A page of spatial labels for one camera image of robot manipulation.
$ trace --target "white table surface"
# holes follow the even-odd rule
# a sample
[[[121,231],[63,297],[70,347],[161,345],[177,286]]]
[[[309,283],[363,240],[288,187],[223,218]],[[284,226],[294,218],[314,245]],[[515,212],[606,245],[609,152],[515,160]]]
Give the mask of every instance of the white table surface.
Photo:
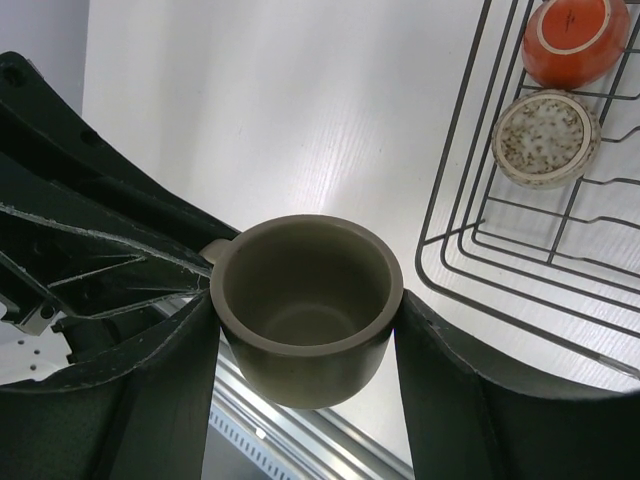
[[[415,273],[481,4],[92,0],[84,117],[166,188],[238,229],[302,212],[356,221],[451,323],[555,374],[628,388],[428,291]],[[410,462],[393,345],[371,383],[335,410]]]

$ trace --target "metal wire rack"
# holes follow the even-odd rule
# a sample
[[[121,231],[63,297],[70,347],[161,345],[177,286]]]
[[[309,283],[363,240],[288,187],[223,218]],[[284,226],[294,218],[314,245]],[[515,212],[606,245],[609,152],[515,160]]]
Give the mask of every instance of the metal wire rack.
[[[640,7],[628,5],[632,27],[616,68],[573,92],[603,126],[594,166],[573,185],[532,191],[502,175],[490,144],[508,103],[541,89],[520,60],[539,1],[484,0],[416,269],[442,294],[640,380],[640,353],[621,356],[616,349],[631,342],[637,348],[626,351],[640,352],[640,135],[634,135],[640,131]],[[501,31],[487,27],[503,19]],[[492,64],[478,61],[494,54]],[[603,336],[609,346],[594,340]]]

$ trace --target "mug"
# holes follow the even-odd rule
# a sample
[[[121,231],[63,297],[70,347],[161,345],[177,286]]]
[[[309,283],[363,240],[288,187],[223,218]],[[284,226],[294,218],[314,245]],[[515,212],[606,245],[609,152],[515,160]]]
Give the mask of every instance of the mug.
[[[378,370],[403,295],[391,249],[355,223],[294,215],[201,254],[211,299],[245,379],[281,405],[317,409]]]

